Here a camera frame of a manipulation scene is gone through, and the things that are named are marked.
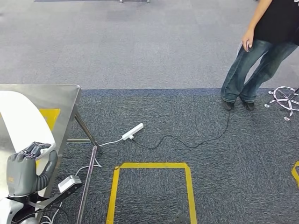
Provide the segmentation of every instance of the jeans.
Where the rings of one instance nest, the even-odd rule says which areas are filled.
[[[273,45],[266,41],[254,40],[250,52],[242,47],[228,72],[221,88],[222,99],[234,103],[238,96],[242,101],[253,103],[260,86],[274,76],[280,63],[297,48],[291,42]],[[248,71],[264,55],[260,65],[245,84]]]

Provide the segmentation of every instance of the person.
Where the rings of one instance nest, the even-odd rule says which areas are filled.
[[[238,97],[245,109],[253,111],[257,90],[297,48],[299,0],[260,0],[242,42],[242,48],[221,88],[222,105],[228,111]],[[258,67],[245,84],[249,70],[260,57]]]

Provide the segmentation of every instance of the gray carpet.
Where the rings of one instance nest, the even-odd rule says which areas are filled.
[[[118,140],[143,122],[135,140],[154,147],[164,135],[174,135],[194,146],[225,129],[219,90],[153,90],[83,92],[80,112],[100,143]],[[94,168],[85,224],[106,222],[113,172],[124,162],[186,162],[191,168],[199,224],[294,224],[299,194],[291,175],[298,160],[298,115],[285,122],[285,111],[264,107],[270,96],[259,94],[256,110],[237,102],[220,139],[189,149],[167,138],[149,150],[131,141],[103,147],[97,155],[103,168]],[[85,137],[75,124],[71,137]],[[91,146],[68,145],[57,183],[88,165]],[[80,173],[85,180],[87,170]],[[180,169],[121,170],[115,224],[171,224],[174,215],[189,218],[184,173]],[[82,189],[63,205],[75,223]],[[63,213],[56,224],[67,223]]]
[[[0,1],[0,83],[219,88],[253,0]],[[265,87],[299,83],[297,50]]]

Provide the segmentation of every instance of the metal table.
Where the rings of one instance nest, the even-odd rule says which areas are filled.
[[[34,103],[39,109],[60,109],[52,133],[57,144],[58,162],[55,171],[50,180],[49,185],[39,192],[41,196],[49,197],[55,180],[58,167],[63,155],[64,148],[68,138],[68,134],[72,122],[76,119],[94,145],[90,161],[90,166],[86,177],[85,185],[81,201],[77,223],[80,224],[85,210],[87,192],[89,187],[94,159],[98,148],[98,144],[91,134],[78,112],[78,105],[81,98],[81,88],[78,85],[31,85],[31,84],[0,84],[0,91],[17,91],[23,94]],[[6,185],[6,163],[9,155],[14,153],[14,149],[3,121],[0,118],[0,197],[7,197],[8,189]],[[37,173],[42,172],[47,164],[48,157],[42,158],[37,167]]]

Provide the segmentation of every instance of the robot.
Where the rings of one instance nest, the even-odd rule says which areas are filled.
[[[0,224],[39,224],[35,214],[59,204],[82,185],[79,177],[70,175],[58,185],[60,194],[51,198],[39,196],[39,191],[49,184],[58,157],[55,150],[49,152],[48,162],[41,175],[36,174],[35,159],[50,147],[51,144],[33,142],[8,157],[6,183],[9,194],[0,200]]]

